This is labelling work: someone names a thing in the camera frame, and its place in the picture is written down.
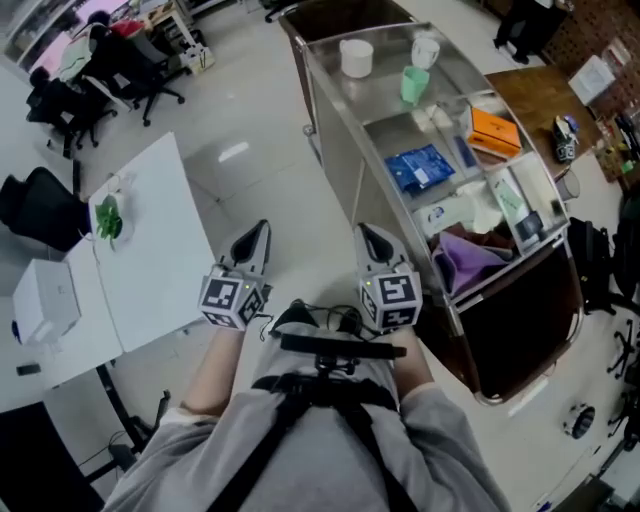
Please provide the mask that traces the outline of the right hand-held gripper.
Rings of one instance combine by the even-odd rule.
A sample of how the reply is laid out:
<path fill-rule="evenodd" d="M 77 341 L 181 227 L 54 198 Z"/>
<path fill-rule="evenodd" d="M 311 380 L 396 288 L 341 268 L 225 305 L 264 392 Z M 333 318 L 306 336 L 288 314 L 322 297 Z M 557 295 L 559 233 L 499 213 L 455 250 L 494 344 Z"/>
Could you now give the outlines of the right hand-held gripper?
<path fill-rule="evenodd" d="M 385 229 L 359 223 L 354 245 L 359 280 L 359 297 L 371 327 L 388 332 L 416 324 L 423 305 L 419 273 L 408 263 L 405 246 Z M 371 274 L 371 263 L 395 265 Z"/>

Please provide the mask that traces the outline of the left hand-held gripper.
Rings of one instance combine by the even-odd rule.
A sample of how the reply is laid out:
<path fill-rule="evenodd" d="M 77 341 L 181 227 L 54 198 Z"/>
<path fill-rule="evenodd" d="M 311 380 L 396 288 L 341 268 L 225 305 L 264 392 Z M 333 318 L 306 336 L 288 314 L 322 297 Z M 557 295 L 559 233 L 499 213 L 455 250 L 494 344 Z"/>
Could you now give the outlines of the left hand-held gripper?
<path fill-rule="evenodd" d="M 210 324 L 245 331 L 263 310 L 271 289 L 264 275 L 270 249 L 271 227 L 263 220 L 223 242 L 220 258 L 203 278 L 198 302 Z"/>

